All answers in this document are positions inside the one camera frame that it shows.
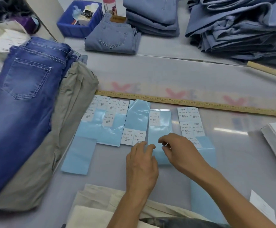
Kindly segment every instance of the person's left hand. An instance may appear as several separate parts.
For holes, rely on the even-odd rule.
[[[126,156],[126,191],[147,197],[151,194],[159,176],[158,163],[152,156],[155,145],[146,142],[137,143]]]

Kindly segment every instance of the blue plastic bin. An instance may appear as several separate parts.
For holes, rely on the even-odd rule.
[[[74,21],[72,16],[74,6],[76,5],[77,7],[79,7],[80,10],[83,11],[85,6],[90,5],[91,3],[98,3],[99,8],[94,13],[89,24],[87,26],[72,25],[71,23]],[[94,28],[98,25],[102,18],[102,3],[95,1],[75,0],[71,3],[71,5],[67,8],[64,14],[60,17],[59,21],[57,22],[57,26],[64,37],[85,38],[94,30]]]

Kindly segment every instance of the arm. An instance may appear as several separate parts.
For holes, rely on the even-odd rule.
[[[170,163],[208,192],[233,228],[276,228],[219,171],[208,165],[187,138],[170,133],[158,142],[164,145],[162,149]]]
[[[139,216],[155,187],[159,171],[155,157],[155,145],[146,142],[133,146],[126,156],[126,192],[117,206],[107,228],[137,228]]]

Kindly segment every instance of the ruler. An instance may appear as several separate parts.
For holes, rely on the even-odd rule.
[[[276,69],[273,69],[273,68],[270,68],[270,67],[267,67],[267,66],[263,66],[263,65],[259,65],[255,62],[250,62],[250,61],[247,63],[247,66],[251,67],[253,69],[261,70],[263,72],[270,73],[270,74],[276,76]]]
[[[242,113],[276,116],[276,110],[273,110],[273,109],[262,109],[262,108],[256,108],[256,107],[248,107],[248,106],[235,106],[235,105],[220,104],[215,102],[173,99],[173,98],[155,97],[155,96],[149,96],[149,95],[103,91],[103,90],[97,90],[96,94],[107,96],[107,97],[113,97],[113,98],[124,98],[124,99],[131,99],[131,100],[140,99],[140,100],[155,102],[155,103],[165,103],[165,104],[182,105],[182,106],[198,107],[198,108],[205,108],[205,109],[216,109],[216,110],[224,110],[224,111],[234,111],[234,112],[242,112]]]

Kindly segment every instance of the pink bottle cap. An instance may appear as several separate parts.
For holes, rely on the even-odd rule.
[[[103,0],[104,3],[111,4],[114,3],[116,0]]]

